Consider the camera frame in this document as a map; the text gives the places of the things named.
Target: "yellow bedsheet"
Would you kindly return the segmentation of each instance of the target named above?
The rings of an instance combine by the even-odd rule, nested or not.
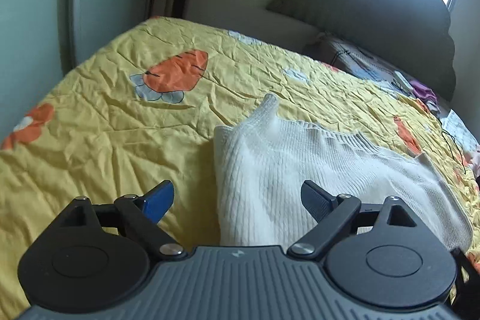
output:
[[[419,103],[232,32],[150,19],[70,72],[3,143],[2,315],[11,319],[26,308],[18,261],[76,195],[110,203],[170,179],[175,201],[162,227],[186,247],[218,243],[213,130],[242,121],[268,92],[281,98],[281,117],[361,131],[408,156],[399,117],[471,217],[477,254],[480,203],[472,172],[465,175],[452,159],[439,123]]]

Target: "gray headboard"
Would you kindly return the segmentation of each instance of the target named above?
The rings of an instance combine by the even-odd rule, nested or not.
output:
[[[352,41],[452,99],[455,45],[443,0],[272,0],[267,10]]]

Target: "ribbed plastic surface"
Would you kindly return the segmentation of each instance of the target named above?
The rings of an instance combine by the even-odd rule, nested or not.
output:
[[[444,320],[455,316],[443,307],[416,314],[366,309],[334,290],[315,263],[289,259],[280,247],[199,247],[187,260],[162,264],[143,290],[111,309],[60,314],[32,307],[20,318]]]

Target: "purple cloth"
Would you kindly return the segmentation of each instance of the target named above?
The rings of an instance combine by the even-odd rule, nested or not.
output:
[[[422,102],[433,101],[435,104],[438,104],[437,96],[424,84],[421,84],[418,80],[411,80],[411,86],[413,87],[413,94],[420,99]]]

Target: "scalloped headboard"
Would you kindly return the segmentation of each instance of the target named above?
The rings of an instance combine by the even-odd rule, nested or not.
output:
[[[455,45],[443,0],[272,0],[267,10],[351,41],[452,99]]]

